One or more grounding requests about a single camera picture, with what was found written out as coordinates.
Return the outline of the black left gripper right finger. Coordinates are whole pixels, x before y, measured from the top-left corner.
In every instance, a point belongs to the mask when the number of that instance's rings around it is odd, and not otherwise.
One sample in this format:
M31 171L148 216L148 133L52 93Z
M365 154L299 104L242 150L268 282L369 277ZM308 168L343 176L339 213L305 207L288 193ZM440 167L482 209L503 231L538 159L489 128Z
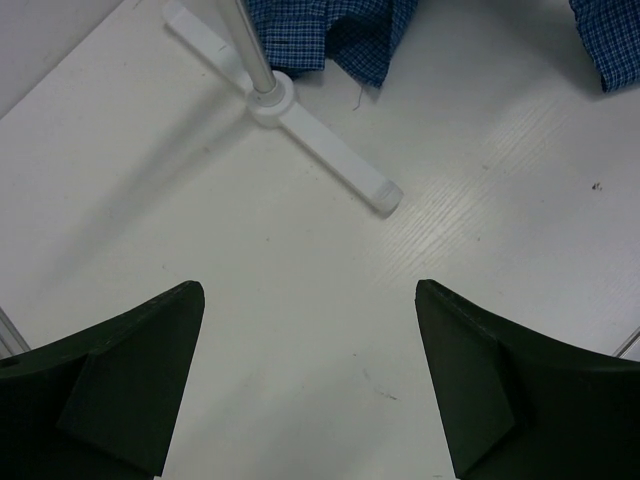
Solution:
M433 280L415 306L459 479L635 479L639 365L542 335Z

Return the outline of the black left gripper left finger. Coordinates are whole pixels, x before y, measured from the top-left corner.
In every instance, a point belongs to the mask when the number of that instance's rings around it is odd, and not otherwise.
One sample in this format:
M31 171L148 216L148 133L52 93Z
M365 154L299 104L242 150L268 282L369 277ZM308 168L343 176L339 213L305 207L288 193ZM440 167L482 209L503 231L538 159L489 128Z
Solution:
M197 281L1 361L4 479L162 475L205 310Z

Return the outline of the blue plaid shirt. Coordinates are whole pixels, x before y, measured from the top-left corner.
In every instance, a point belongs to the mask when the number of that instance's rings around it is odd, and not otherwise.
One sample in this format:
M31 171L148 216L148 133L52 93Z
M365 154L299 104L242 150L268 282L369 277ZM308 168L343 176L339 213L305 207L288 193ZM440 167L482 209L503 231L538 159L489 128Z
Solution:
M332 60L349 76L380 88L414 20L417 1L249 1L246 6L270 65L300 77ZM560 61L575 31L601 89L639 83L636 1L490 1L517 37Z

